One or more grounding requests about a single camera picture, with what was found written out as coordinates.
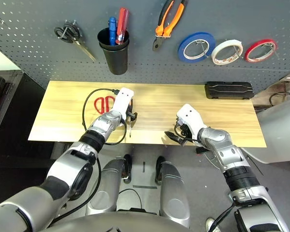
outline scissors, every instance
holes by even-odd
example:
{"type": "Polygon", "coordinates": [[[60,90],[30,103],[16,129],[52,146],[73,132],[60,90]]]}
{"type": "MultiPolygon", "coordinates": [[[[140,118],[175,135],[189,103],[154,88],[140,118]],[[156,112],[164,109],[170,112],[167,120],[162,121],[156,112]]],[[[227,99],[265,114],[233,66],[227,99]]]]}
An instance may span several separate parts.
{"type": "Polygon", "coordinates": [[[95,107],[96,111],[97,111],[99,114],[102,115],[103,113],[105,113],[104,101],[106,102],[106,112],[109,112],[109,99],[112,99],[113,102],[115,102],[115,98],[112,97],[112,96],[106,96],[105,99],[102,98],[102,97],[95,99],[95,101],[94,101],[94,107],[95,107]],[[99,100],[101,100],[101,110],[100,110],[100,111],[98,110],[99,107],[97,107],[97,102],[98,102],[99,100]]]}
{"type": "Polygon", "coordinates": [[[66,43],[76,43],[76,45],[93,61],[95,61],[94,56],[87,50],[87,48],[80,41],[80,31],[74,23],[66,22],[63,28],[54,28],[54,33],[57,35],[58,39],[66,43]]]}

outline gray pegboard wall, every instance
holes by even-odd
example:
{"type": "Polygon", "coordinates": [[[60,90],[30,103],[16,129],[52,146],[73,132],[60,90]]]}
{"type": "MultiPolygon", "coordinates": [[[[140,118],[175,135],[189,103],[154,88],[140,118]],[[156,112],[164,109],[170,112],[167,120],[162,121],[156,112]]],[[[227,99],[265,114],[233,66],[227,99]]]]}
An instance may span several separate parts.
{"type": "MultiPolygon", "coordinates": [[[[49,80],[201,84],[206,81],[248,81],[254,92],[267,88],[290,72],[290,0],[190,0],[176,28],[159,51],[152,51],[154,30],[165,0],[0,0],[0,51],[42,87],[49,80]],[[97,33],[120,7],[130,10],[128,71],[113,75],[107,67],[97,33]],[[54,27],[76,20],[95,63],[75,45],[59,40],[54,27]],[[197,31],[211,33],[216,44],[242,41],[244,52],[254,42],[272,38],[276,56],[259,63],[244,59],[224,66],[211,58],[188,64],[179,61],[180,42],[197,31]]],[[[170,21],[179,1],[168,17],[170,21]]]]}

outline cable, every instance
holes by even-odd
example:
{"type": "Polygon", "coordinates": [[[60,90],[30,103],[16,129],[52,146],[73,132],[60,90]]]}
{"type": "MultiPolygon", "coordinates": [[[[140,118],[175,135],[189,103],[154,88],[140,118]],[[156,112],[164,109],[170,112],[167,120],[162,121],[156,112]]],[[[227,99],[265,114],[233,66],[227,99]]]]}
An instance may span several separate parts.
{"type": "Polygon", "coordinates": [[[101,183],[101,172],[102,172],[102,171],[101,171],[100,160],[97,158],[96,161],[97,161],[97,166],[98,166],[98,179],[97,179],[97,184],[96,184],[95,189],[94,189],[94,191],[92,192],[92,194],[88,197],[87,200],[85,200],[82,204],[80,204],[80,205],[77,206],[76,208],[74,208],[74,209],[68,211],[68,212],[65,213],[65,214],[62,214],[61,216],[59,216],[59,217],[57,217],[57,218],[55,218],[55,219],[53,219],[53,221],[51,222],[50,225],[56,223],[57,221],[61,220],[62,218],[66,217],[66,216],[68,216],[68,215],[74,213],[74,212],[77,211],[78,209],[84,207],[84,206],[85,206],[85,205],[86,205],[86,204],[87,204],[87,203],[88,203],[88,202],[93,198],[93,196],[96,194],[96,192],[97,192],[97,190],[98,190],[98,187],[100,186],[100,183],[101,183]]]}
{"type": "Polygon", "coordinates": [[[223,219],[225,219],[227,215],[229,215],[234,206],[235,205],[233,202],[229,208],[227,208],[222,214],[220,214],[219,217],[217,217],[217,219],[212,223],[212,226],[210,227],[208,232],[213,232],[214,229],[223,221],[223,219]]]}
{"type": "Polygon", "coordinates": [[[119,141],[117,141],[115,143],[104,143],[105,145],[117,145],[117,144],[121,143],[124,140],[124,138],[126,136],[127,125],[126,125],[126,122],[124,120],[122,120],[121,123],[124,124],[124,134],[123,134],[123,137],[119,141]]]}
{"type": "MultiPolygon", "coordinates": [[[[83,107],[82,107],[82,125],[85,129],[85,131],[87,130],[87,126],[86,126],[86,122],[85,122],[85,108],[86,108],[86,105],[87,105],[87,102],[90,98],[90,96],[97,92],[97,91],[100,91],[100,90],[107,90],[107,91],[111,91],[113,92],[115,95],[117,95],[119,93],[120,90],[118,89],[110,89],[110,88],[98,88],[98,89],[95,89],[93,90],[86,98],[85,102],[83,103],[83,107]]],[[[125,121],[122,121],[121,122],[122,124],[124,124],[124,134],[123,134],[123,137],[118,141],[118,142],[115,142],[115,143],[104,143],[105,145],[117,145],[119,143],[121,143],[123,141],[123,139],[125,138],[126,136],[126,131],[127,131],[127,125],[126,125],[126,122],[125,121]]]]}
{"type": "Polygon", "coordinates": [[[185,139],[189,142],[199,142],[197,139],[190,139],[190,138],[186,138],[186,137],[183,137],[182,135],[178,134],[178,132],[176,131],[176,128],[178,127],[178,124],[176,123],[176,125],[174,126],[174,131],[175,131],[175,134],[179,137],[179,138],[182,138],[182,139],[185,139]]]}
{"type": "Polygon", "coordinates": [[[252,158],[248,154],[247,154],[247,158],[255,165],[255,167],[258,169],[258,171],[261,173],[261,175],[264,175],[263,172],[261,172],[260,168],[256,165],[256,163],[252,160],[252,158]]]}
{"type": "Polygon", "coordinates": [[[220,170],[220,168],[218,168],[216,165],[214,165],[213,162],[211,162],[211,160],[205,155],[205,153],[203,155],[206,157],[206,159],[209,161],[209,163],[211,163],[216,169],[220,170]]]}
{"type": "Polygon", "coordinates": [[[272,94],[272,95],[270,96],[270,98],[269,98],[269,101],[270,101],[271,106],[274,106],[273,103],[272,103],[272,97],[273,97],[273,96],[276,96],[277,94],[289,94],[289,95],[290,95],[289,92],[277,92],[277,93],[272,94]]]}
{"type": "Polygon", "coordinates": [[[120,191],[119,194],[122,193],[122,192],[128,191],[128,190],[134,191],[134,192],[137,194],[137,196],[138,196],[138,198],[139,198],[139,202],[140,202],[140,208],[142,209],[143,206],[142,206],[142,203],[141,203],[141,199],[140,199],[139,194],[136,192],[136,190],[134,190],[134,189],[132,189],[132,188],[127,188],[127,189],[125,189],[125,190],[120,191]]]}

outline wooden tabletop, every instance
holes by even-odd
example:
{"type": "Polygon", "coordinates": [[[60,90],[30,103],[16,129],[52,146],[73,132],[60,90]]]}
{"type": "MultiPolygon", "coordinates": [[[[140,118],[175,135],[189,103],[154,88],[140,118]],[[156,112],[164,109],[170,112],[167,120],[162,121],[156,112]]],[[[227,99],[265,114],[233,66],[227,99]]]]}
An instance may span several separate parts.
{"type": "MultiPolygon", "coordinates": [[[[228,131],[235,145],[266,147],[251,100],[210,100],[205,96],[203,85],[68,81],[49,82],[29,140],[78,141],[84,133],[81,112],[88,94],[97,88],[122,87],[134,91],[133,112],[138,113],[131,138],[128,131],[124,143],[176,145],[164,131],[173,131],[177,111],[188,103],[200,113],[207,126],[228,131]]],[[[114,95],[109,91],[98,91],[88,100],[85,111],[87,126],[99,116],[94,100],[105,96],[114,95]]],[[[123,127],[117,128],[108,142],[118,141],[122,135],[123,127]]]]}

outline red tape roll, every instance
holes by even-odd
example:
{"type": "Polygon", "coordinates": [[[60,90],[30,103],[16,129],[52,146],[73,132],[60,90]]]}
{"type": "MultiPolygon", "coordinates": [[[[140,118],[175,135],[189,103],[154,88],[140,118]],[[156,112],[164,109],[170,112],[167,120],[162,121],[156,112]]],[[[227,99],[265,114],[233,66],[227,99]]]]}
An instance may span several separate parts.
{"type": "Polygon", "coordinates": [[[251,63],[261,62],[261,61],[264,61],[267,58],[269,58],[271,55],[273,55],[274,51],[276,51],[276,50],[277,50],[277,44],[274,40],[272,40],[272,39],[260,40],[260,41],[255,42],[253,45],[251,45],[248,48],[248,50],[245,53],[245,59],[246,59],[246,61],[251,62],[251,63]],[[257,47],[260,47],[260,46],[265,45],[265,44],[270,44],[272,46],[272,49],[268,53],[266,53],[263,56],[258,57],[258,58],[254,58],[254,59],[249,58],[249,55],[253,50],[255,50],[257,47]]]}

